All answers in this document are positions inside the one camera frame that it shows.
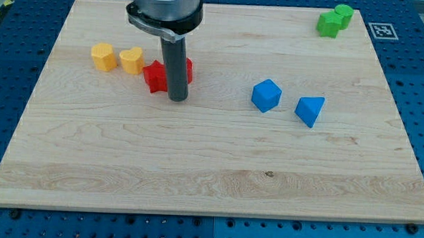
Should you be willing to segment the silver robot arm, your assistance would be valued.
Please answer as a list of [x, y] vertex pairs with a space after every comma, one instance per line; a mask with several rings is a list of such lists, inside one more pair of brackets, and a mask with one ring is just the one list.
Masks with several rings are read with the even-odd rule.
[[203, 0], [133, 0], [126, 12], [132, 25], [161, 40], [168, 97], [187, 99], [186, 35], [203, 19]]

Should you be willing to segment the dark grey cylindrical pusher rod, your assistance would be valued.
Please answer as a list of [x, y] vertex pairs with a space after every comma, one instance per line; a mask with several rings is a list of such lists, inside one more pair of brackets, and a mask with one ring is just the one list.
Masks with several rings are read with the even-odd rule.
[[188, 72], [186, 64], [186, 39], [174, 43], [161, 39], [163, 64], [166, 73], [168, 97], [173, 102], [180, 102], [188, 97]]

